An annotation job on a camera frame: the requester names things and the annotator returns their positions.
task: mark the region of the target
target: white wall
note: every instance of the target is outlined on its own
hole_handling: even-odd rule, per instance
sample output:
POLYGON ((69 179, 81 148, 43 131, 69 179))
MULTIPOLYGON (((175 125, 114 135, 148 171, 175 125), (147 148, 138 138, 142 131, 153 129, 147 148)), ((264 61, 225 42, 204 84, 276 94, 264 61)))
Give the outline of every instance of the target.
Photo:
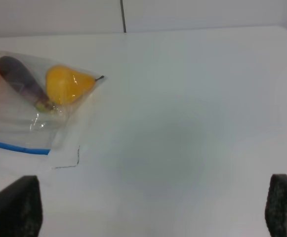
POLYGON ((0 36, 122 31, 119 0, 0 0, 0 36))
POLYGON ((124 0, 128 32, 281 25, 287 0, 124 0))

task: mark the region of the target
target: pear stem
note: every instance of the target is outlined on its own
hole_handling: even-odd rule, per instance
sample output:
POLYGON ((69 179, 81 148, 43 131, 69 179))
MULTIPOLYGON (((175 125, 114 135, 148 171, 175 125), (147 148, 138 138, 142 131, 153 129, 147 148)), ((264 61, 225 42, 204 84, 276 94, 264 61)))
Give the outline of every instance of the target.
POLYGON ((101 76, 101 77, 95 79, 95 81, 98 81, 98 80, 100 80, 100 79, 102 79, 102 78, 104 78, 104 76, 101 76))

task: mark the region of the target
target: pear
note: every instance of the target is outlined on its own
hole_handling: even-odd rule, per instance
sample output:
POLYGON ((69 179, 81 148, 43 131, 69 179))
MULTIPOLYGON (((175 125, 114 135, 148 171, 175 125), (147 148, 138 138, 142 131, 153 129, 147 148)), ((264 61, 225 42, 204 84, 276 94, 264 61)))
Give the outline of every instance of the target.
POLYGON ((98 79, 77 72, 69 67, 57 65, 46 74, 46 92, 49 99, 59 105, 68 105, 90 92, 98 79))

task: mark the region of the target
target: table surface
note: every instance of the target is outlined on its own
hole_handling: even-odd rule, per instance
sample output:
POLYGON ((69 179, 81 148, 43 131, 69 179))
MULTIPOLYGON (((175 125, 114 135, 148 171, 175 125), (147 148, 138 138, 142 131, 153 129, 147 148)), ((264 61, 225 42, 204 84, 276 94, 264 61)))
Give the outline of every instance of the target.
MULTIPOLYGON (((107 76, 80 163, 41 181, 41 236, 269 236, 269 181, 287 174, 285 29, 4 38, 0 50, 107 76)), ((0 189, 47 159, 19 157, 0 189)))

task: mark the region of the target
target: eggplant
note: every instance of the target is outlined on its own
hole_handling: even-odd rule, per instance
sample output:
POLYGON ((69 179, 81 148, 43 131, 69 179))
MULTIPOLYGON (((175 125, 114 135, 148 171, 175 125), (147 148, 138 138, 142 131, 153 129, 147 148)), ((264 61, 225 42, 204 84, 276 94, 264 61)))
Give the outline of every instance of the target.
POLYGON ((54 104, 37 83, 27 67, 18 59, 4 56, 0 58, 0 75, 22 97, 39 112, 50 112, 54 104))

